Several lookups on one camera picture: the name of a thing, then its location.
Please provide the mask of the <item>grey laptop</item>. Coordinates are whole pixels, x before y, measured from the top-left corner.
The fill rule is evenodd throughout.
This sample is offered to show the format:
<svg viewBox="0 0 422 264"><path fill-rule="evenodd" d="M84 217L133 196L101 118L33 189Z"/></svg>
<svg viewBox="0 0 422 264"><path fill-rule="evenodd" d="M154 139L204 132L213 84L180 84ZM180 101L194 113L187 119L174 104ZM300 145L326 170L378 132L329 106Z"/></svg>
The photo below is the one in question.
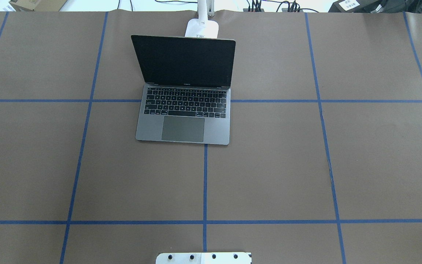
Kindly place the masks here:
<svg viewBox="0 0 422 264"><path fill-rule="evenodd" d="M144 79L136 140L228 145L236 41L131 35Z"/></svg>

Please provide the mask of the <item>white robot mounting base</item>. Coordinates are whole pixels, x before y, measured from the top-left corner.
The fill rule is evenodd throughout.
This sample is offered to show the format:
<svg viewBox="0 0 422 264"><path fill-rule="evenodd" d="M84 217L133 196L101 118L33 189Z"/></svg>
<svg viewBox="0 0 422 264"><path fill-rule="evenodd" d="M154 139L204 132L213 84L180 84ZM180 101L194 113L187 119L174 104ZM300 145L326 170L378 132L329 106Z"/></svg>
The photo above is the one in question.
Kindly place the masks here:
<svg viewBox="0 0 422 264"><path fill-rule="evenodd" d="M249 252L186 252L161 253L156 264L251 264Z"/></svg>

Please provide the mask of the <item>black labelled box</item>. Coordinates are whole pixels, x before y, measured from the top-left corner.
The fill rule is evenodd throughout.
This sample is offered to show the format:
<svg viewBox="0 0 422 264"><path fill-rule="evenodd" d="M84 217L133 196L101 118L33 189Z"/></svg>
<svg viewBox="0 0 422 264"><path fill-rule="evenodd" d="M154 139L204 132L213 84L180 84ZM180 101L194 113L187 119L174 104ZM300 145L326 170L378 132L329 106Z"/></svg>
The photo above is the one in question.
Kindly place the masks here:
<svg viewBox="0 0 422 264"><path fill-rule="evenodd" d="M417 0L337 0L329 13L399 13L417 4Z"/></svg>

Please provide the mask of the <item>cardboard box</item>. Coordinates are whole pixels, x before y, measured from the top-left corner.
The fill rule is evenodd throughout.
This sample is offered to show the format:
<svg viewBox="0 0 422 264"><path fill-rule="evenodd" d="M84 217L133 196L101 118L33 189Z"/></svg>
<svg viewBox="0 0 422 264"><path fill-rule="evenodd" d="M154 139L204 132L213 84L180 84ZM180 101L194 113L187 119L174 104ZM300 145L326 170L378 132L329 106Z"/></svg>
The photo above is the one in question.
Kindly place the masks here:
<svg viewBox="0 0 422 264"><path fill-rule="evenodd" d="M8 3L16 11L58 12L67 0L10 0Z"/></svg>

